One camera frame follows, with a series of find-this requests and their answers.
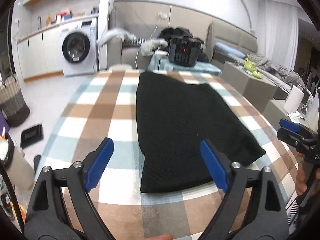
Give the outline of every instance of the light blue cloth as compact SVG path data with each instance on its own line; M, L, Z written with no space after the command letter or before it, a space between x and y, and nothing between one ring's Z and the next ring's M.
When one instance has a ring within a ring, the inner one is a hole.
M198 61L194 67L183 67L171 63L168 57L160 58L156 55L153 55L150 64L148 66L149 71L153 70L167 70L167 71L190 71L190 72L200 72L200 73L209 73L213 76L221 76L222 71L218 67L211 65L210 63L204 63Z
M228 45L223 44L221 42L217 42L216 46L214 47L214 50L223 52L225 54L229 53L229 54L235 55L235 56L237 56L239 58L245 58L245 54L244 53L242 53L241 51L239 51L237 49L229 47Z

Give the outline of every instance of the black tray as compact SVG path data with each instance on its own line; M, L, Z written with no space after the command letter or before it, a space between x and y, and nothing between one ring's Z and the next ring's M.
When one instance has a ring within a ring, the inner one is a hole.
M41 141L42 139L43 127L42 124L38 124L36 126L28 128L27 130L24 130L21 133L20 147L24 149L38 141Z

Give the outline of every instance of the green object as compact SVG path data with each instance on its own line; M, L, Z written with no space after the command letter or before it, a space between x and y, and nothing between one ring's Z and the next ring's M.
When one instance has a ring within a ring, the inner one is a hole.
M250 72L254 72L256 70L256 64L248 58L245 58L244 68Z
M260 75L259 70L253 71L252 76L262 79L262 76Z

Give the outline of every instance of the woven basket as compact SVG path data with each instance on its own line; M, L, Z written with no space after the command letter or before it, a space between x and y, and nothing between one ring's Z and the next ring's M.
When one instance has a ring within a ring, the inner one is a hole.
M8 77L0 85L0 107L10 127L21 125L30 114L30 109L24 101L16 74Z

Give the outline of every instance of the washing machine door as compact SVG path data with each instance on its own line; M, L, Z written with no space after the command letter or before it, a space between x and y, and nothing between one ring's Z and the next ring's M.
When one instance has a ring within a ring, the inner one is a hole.
M90 50L89 38L81 32L74 32L67 35L62 44L62 52L65 59L77 64L87 57Z

